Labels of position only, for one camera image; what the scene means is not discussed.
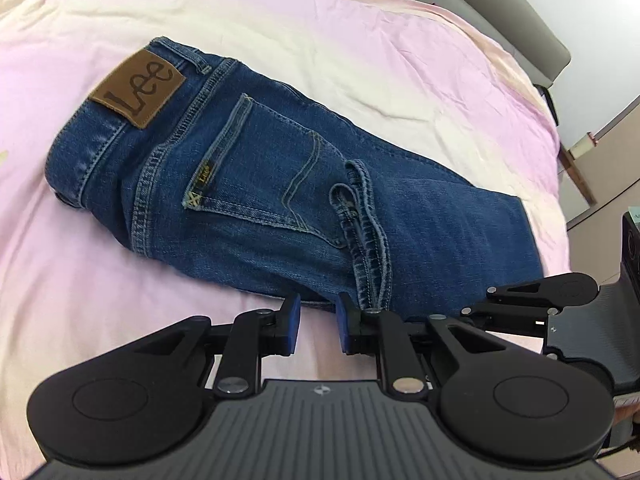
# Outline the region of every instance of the waistband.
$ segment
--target waistband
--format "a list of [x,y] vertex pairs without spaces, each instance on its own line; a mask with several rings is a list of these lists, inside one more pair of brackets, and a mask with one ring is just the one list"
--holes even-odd
[[[178,70],[190,65],[197,75],[202,76],[225,59],[206,55],[196,48],[164,37],[151,40],[145,50],[167,60]],[[84,208],[82,192],[92,171],[104,153],[129,127],[135,128],[126,118],[109,108],[88,98],[82,102],[56,136],[45,164],[45,178],[62,202],[75,208]]]

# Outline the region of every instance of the folded denim jeans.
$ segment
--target folded denim jeans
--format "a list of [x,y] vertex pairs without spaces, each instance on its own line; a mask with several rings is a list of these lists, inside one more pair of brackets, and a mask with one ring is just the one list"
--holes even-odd
[[60,200],[131,251],[320,308],[345,291],[403,319],[456,314],[488,286],[542,277],[517,197],[472,186],[235,59],[167,38],[140,53],[152,61],[114,70],[46,163]]

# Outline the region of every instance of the pocket tag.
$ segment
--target pocket tag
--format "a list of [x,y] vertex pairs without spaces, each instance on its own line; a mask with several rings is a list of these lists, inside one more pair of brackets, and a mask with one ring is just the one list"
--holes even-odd
[[111,72],[89,99],[146,128],[184,80],[167,60],[142,49]]

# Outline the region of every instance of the bed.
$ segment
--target bed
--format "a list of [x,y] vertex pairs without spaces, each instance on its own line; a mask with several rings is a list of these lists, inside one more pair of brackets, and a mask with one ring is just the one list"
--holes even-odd
[[[547,88],[570,57],[525,0],[0,0],[2,480],[43,460],[25,408],[47,376],[194,314],[226,323],[278,303],[129,253],[44,180],[58,130],[155,36],[240,59],[520,197],[545,274],[568,272],[558,133],[531,82]],[[296,354],[266,358],[263,375],[374,376],[372,360],[339,349],[334,315],[303,309]]]

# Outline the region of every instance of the green sticky note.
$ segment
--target green sticky note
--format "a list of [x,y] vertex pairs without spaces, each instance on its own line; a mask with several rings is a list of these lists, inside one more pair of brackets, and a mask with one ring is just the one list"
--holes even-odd
[[634,224],[640,224],[640,207],[631,206],[629,208],[629,214],[631,215],[631,219],[634,221]]

